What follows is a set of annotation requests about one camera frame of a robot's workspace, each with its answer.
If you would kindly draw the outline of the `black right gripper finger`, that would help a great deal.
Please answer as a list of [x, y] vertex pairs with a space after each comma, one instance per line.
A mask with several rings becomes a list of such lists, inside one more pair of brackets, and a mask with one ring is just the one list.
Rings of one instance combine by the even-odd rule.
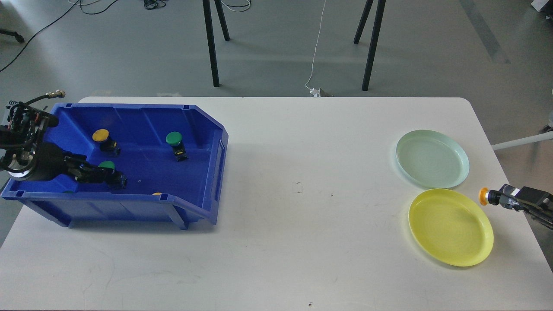
[[552, 216], [552, 194], [531, 187], [515, 188], [505, 184], [500, 205], [509, 210], [525, 211], [531, 215]]

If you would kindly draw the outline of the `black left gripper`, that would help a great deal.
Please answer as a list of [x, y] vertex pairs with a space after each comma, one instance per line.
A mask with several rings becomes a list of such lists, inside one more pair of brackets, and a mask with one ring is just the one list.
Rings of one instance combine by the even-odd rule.
[[59, 175], [68, 175], [82, 184], [107, 183], [113, 175], [112, 165], [92, 165], [86, 155], [64, 152], [54, 143], [40, 144], [33, 159], [33, 167], [9, 175], [16, 181], [51, 181]]

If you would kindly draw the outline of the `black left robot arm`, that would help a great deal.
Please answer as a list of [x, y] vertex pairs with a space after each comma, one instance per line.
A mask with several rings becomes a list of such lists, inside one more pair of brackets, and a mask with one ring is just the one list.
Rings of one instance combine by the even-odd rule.
[[92, 165], [85, 155], [62, 150], [57, 144], [43, 140], [47, 129], [58, 126], [59, 119], [32, 104], [63, 98], [65, 94], [63, 90], [51, 91], [9, 108], [8, 124], [1, 126], [0, 147], [5, 151], [1, 170], [16, 181], [51, 181], [66, 175], [83, 184], [120, 183], [123, 175], [115, 168]]

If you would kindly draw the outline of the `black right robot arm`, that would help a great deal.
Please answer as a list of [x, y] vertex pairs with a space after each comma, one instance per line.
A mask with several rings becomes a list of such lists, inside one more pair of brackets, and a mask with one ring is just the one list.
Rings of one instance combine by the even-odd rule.
[[539, 224], [552, 229], [552, 194], [531, 187], [515, 188], [504, 184], [500, 190], [499, 204], [509, 210], [523, 211]]

